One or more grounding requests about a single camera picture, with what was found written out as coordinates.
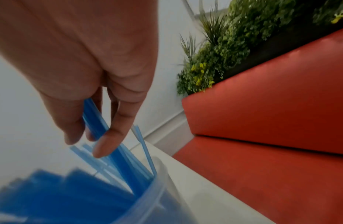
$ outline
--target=white countertop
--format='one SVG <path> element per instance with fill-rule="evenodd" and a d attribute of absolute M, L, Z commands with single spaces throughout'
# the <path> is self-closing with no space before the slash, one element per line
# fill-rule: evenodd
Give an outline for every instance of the white countertop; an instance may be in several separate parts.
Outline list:
<path fill-rule="evenodd" d="M 155 146 L 148 142 L 146 145 L 151 156 L 158 157 L 168 168 L 171 179 L 199 224 L 274 223 Z M 138 159 L 145 159 L 141 145 L 132 152 Z"/>

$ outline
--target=hand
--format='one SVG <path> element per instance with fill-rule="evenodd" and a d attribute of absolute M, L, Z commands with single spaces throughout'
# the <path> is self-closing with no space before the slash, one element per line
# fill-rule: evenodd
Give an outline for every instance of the hand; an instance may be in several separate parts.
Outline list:
<path fill-rule="evenodd" d="M 0 54 L 37 89 L 67 144 L 84 133 L 84 99 L 101 111 L 107 87 L 111 127 L 95 157 L 110 154 L 127 135 L 157 52 L 157 0 L 0 0 Z"/>

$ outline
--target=dark planter box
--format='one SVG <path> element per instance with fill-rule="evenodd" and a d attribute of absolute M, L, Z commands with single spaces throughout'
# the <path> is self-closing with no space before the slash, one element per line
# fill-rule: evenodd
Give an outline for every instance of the dark planter box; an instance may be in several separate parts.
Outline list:
<path fill-rule="evenodd" d="M 305 20 L 302 23 L 299 21 L 252 49 L 249 56 L 241 64 L 225 73 L 224 79 L 288 53 L 342 28 L 343 19 L 337 24 L 329 25 L 316 25 L 311 20 Z M 220 78 L 215 77 L 215 83 L 220 81 L 222 81 Z"/>

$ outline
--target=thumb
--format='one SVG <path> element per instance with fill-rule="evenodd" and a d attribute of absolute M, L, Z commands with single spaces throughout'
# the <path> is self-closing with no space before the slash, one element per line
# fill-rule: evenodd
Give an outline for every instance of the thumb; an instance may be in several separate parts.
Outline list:
<path fill-rule="evenodd" d="M 85 130 L 84 100 L 61 100 L 43 93 L 40 95 L 54 123 L 64 132 L 65 143 L 77 143 Z"/>

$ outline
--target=red cushion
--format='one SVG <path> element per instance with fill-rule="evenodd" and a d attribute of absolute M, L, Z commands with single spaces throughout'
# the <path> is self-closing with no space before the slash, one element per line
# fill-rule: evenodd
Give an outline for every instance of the red cushion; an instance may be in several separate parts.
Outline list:
<path fill-rule="evenodd" d="M 277 224 L 343 224 L 343 155 L 195 137 L 174 158 Z"/>
<path fill-rule="evenodd" d="M 343 154 L 343 30 L 182 104 L 193 134 Z"/>

